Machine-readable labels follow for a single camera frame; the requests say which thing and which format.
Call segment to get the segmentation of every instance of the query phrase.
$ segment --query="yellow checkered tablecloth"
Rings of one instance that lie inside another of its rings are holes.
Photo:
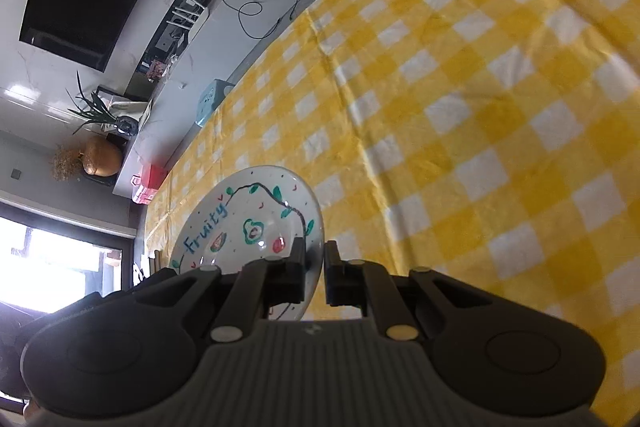
[[[196,204],[258,164],[302,175],[326,238],[433,266],[588,330],[594,404],[640,407],[639,0],[318,0],[149,206],[168,262]],[[315,318],[339,316],[319,288]]]

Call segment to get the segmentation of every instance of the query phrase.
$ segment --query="hand-painted plate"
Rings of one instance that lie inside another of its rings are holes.
[[[287,169],[250,167],[216,185],[182,227],[169,266],[184,273],[215,264],[234,273],[255,259],[288,257],[295,237],[306,240],[305,301],[276,306],[270,317],[299,320],[318,285],[324,226],[311,188]]]

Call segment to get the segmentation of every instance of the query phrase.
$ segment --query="white marble wall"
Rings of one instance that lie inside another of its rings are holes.
[[[124,91],[148,42],[173,0],[138,0],[105,73],[20,42],[27,0],[2,0],[0,22],[0,130],[53,148],[86,137],[65,111],[65,89],[77,92],[76,70],[87,90],[98,84]]]

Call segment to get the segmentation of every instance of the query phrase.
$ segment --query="gray wall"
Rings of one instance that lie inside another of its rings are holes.
[[[57,182],[51,174],[54,151],[0,131],[0,190],[64,212],[129,227],[130,200],[82,176]],[[13,169],[22,172],[11,178]]]

